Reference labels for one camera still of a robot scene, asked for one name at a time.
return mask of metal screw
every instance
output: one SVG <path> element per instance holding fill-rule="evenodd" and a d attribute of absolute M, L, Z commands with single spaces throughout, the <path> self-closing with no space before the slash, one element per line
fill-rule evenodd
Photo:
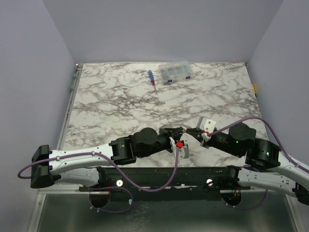
<path fill-rule="evenodd" d="M 207 184 L 208 186 L 212 186 L 212 185 L 213 185 L 212 179 L 207 179 L 207 180 L 206 180 L 206 184 Z"/>
<path fill-rule="evenodd" d="M 118 187 L 121 187 L 123 185 L 123 181 L 122 180 L 117 180 L 116 185 Z"/>

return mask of white wall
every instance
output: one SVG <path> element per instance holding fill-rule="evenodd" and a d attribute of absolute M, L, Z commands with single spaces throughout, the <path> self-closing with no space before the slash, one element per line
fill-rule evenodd
<path fill-rule="evenodd" d="M 37 191 L 17 172 L 55 148 L 75 64 L 41 0 L 1 1 L 0 22 L 0 231 L 25 232 Z"/>
<path fill-rule="evenodd" d="M 77 63 L 249 61 L 282 0 L 43 0 Z"/>
<path fill-rule="evenodd" d="M 309 1 L 285 0 L 248 64 L 262 115 L 287 151 L 309 164 Z M 309 231 L 309 206 L 301 205 Z"/>

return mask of marble surface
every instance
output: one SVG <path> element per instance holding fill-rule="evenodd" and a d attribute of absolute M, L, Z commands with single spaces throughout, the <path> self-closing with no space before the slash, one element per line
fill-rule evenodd
<path fill-rule="evenodd" d="M 260 115 L 244 63 L 192 63 L 191 80 L 164 85 L 160 63 L 85 64 L 73 104 L 64 149 L 73 150 L 109 143 L 151 127 L 163 125 L 195 127 L 200 116 L 217 121 L 217 128 L 240 118 Z M 148 70 L 156 80 L 157 94 Z M 257 129 L 257 137 L 267 138 L 261 121 L 246 122 Z M 205 149 L 191 136 L 190 157 L 181 167 L 244 164 L 215 148 Z M 174 156 L 167 151 L 138 159 L 126 167 L 172 167 Z"/>

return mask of clear plastic container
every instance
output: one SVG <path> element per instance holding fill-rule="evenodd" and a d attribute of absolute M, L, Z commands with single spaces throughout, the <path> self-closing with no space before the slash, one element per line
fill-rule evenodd
<path fill-rule="evenodd" d="M 190 80 L 193 71 L 188 61 L 160 64 L 159 70 L 164 84 Z"/>

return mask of screwdriver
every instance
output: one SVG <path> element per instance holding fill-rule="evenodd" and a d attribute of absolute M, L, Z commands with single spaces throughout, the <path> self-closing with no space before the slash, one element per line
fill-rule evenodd
<path fill-rule="evenodd" d="M 151 70 L 148 70 L 148 74 L 149 74 L 150 82 L 153 84 L 155 88 L 155 80 L 154 80 L 153 72 Z"/>

